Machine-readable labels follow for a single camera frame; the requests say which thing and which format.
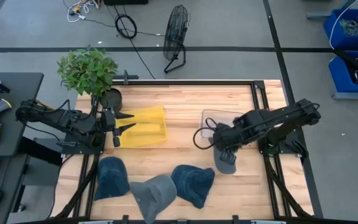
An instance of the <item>yellow plastic tray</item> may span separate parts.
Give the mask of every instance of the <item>yellow plastic tray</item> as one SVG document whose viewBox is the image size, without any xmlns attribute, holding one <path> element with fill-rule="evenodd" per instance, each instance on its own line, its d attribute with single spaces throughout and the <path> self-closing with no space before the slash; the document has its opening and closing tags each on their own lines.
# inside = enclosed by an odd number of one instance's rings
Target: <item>yellow plastic tray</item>
<svg viewBox="0 0 358 224">
<path fill-rule="evenodd" d="M 124 111 L 123 113 L 134 115 L 134 117 L 117 119 L 117 127 L 133 123 L 136 125 L 124 131 L 119 137 L 121 147 L 146 146 L 167 140 L 167 127 L 162 106 Z"/>
</svg>

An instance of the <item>black pot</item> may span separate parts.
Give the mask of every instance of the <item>black pot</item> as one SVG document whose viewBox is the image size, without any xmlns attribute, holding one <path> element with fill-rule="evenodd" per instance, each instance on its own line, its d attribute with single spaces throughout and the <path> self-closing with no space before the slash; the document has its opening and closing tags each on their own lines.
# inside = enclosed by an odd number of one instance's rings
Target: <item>black pot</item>
<svg viewBox="0 0 358 224">
<path fill-rule="evenodd" d="M 103 108 L 113 108 L 114 111 L 120 111 L 122 109 L 121 92 L 115 88 L 105 91 L 100 99 L 100 104 Z"/>
</svg>

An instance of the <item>wooden table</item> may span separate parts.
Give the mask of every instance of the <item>wooden table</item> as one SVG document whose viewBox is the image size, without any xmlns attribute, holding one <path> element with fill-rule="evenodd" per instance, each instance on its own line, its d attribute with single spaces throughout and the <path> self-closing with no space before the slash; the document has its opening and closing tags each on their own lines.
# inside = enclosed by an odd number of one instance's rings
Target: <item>wooden table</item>
<svg viewBox="0 0 358 224">
<path fill-rule="evenodd" d="M 280 80 L 265 80 L 265 86 L 271 110 L 286 106 Z M 114 148 L 111 133 L 108 133 L 101 159 L 108 156 L 121 158 L 126 165 L 129 181 L 144 182 L 159 174 L 170 175 L 180 164 L 204 169 L 212 167 L 216 173 L 204 208 L 197 209 L 190 202 L 177 197 L 159 213 L 157 220 L 230 220 L 233 215 L 243 220 L 273 218 L 265 166 L 255 142 L 244 146 L 236 154 L 237 172 L 224 175 L 214 166 L 213 150 L 200 150 L 192 141 L 194 132 L 200 127 L 203 110 L 246 113 L 255 109 L 249 85 L 129 85 L 115 88 L 123 95 L 122 112 L 162 105 L 168 139 L 145 147 L 123 149 Z M 89 112 L 90 101 L 89 95 L 79 96 L 76 110 Z M 62 167 L 52 216 L 66 205 L 75 192 L 82 157 L 75 155 Z M 282 154 L 280 158 L 287 188 L 305 211 L 313 213 L 300 159 L 294 154 Z M 281 194 L 277 189 L 276 193 L 280 214 L 284 215 Z M 85 202 L 84 199 L 80 215 L 84 212 Z M 121 220 L 123 215 L 129 215 L 130 220 L 143 220 L 130 192 L 122 197 L 93 203 L 92 220 Z"/>
</svg>

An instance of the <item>blue bin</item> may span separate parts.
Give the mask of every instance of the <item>blue bin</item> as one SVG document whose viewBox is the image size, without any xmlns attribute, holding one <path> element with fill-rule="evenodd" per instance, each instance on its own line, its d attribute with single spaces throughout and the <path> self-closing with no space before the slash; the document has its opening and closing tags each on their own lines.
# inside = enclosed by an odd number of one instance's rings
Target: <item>blue bin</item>
<svg viewBox="0 0 358 224">
<path fill-rule="evenodd" d="M 328 39 L 331 35 L 334 23 L 336 19 L 341 15 L 344 9 L 333 10 L 331 16 L 324 23 L 324 29 L 327 33 Z M 347 10 L 339 20 L 341 19 L 357 19 L 358 9 Z M 343 27 L 339 21 L 335 25 L 331 44 L 335 49 L 358 49 L 358 35 L 346 35 Z"/>
<path fill-rule="evenodd" d="M 358 58 L 358 51 L 348 50 L 346 53 L 353 58 Z M 358 84 L 353 83 L 345 61 L 343 61 L 340 57 L 334 58 L 329 63 L 329 70 L 331 71 L 331 75 L 333 76 L 336 90 L 338 92 L 358 92 Z"/>
</svg>

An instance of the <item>concrete floor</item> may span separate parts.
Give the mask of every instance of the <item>concrete floor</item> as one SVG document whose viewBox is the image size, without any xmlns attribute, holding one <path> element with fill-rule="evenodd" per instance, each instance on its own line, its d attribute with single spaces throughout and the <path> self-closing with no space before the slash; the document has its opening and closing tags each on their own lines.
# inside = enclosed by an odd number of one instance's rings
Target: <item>concrete floor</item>
<svg viewBox="0 0 358 224">
<path fill-rule="evenodd" d="M 65 0 L 73 4 L 75 0 Z M 322 27 L 323 20 L 308 21 L 307 11 L 330 11 L 341 0 L 270 0 L 281 47 L 329 47 Z M 172 8 L 183 4 L 191 13 L 185 45 L 188 47 L 273 47 L 273 39 L 262 1 L 257 0 L 150 0 L 146 6 L 126 6 L 127 13 L 144 32 L 165 33 Z M 7 0 L 0 10 L 0 47 L 131 47 L 131 43 L 117 36 L 113 28 L 93 22 L 67 22 L 67 10 L 60 0 Z M 113 24 L 105 6 L 90 9 L 88 19 Z M 163 45 L 162 37 L 139 34 L 137 47 Z M 0 72 L 42 72 L 38 99 L 58 106 L 69 98 L 74 107 L 76 93 L 60 88 L 56 61 L 66 52 L 7 52 L 0 53 Z M 161 52 L 141 52 L 142 58 L 156 78 L 243 78 L 282 79 L 274 52 L 188 52 L 187 64 L 168 75 Z M 142 62 L 134 52 L 111 52 L 119 65 L 130 74 L 150 79 Z M 288 76 L 296 100 L 307 98 L 319 103 L 323 118 L 312 127 L 305 127 L 306 143 L 316 181 L 319 201 L 325 218 L 358 220 L 358 101 L 331 99 L 332 78 L 328 69 L 330 53 L 284 53 Z M 33 124 L 53 132 L 63 133 Z M 26 130 L 28 138 L 49 138 L 44 133 Z M 10 222 L 39 220 L 50 210 L 53 189 L 26 189 L 23 203 L 29 208 L 11 215 Z M 41 195 L 32 200 L 31 195 Z"/>
</svg>

